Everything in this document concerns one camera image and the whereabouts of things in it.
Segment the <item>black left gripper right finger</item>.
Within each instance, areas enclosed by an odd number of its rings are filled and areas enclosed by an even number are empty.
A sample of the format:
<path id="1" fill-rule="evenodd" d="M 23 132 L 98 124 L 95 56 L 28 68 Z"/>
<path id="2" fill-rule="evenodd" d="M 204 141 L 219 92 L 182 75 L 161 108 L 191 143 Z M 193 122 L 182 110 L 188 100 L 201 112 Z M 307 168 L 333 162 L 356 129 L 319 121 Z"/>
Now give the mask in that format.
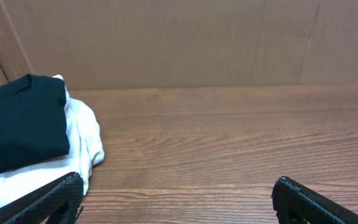
<path id="1" fill-rule="evenodd" d="M 289 177 L 280 177 L 272 190 L 279 224 L 358 224 L 358 214 Z"/>

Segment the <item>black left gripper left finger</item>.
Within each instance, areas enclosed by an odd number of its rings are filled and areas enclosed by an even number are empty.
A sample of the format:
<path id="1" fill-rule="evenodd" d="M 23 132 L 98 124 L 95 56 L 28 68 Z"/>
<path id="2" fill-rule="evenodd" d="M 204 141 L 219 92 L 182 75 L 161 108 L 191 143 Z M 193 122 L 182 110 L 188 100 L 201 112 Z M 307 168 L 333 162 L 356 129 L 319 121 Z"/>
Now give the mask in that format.
<path id="1" fill-rule="evenodd" d="M 83 199 L 83 179 L 69 172 L 0 208 L 0 223 L 75 223 Z"/>

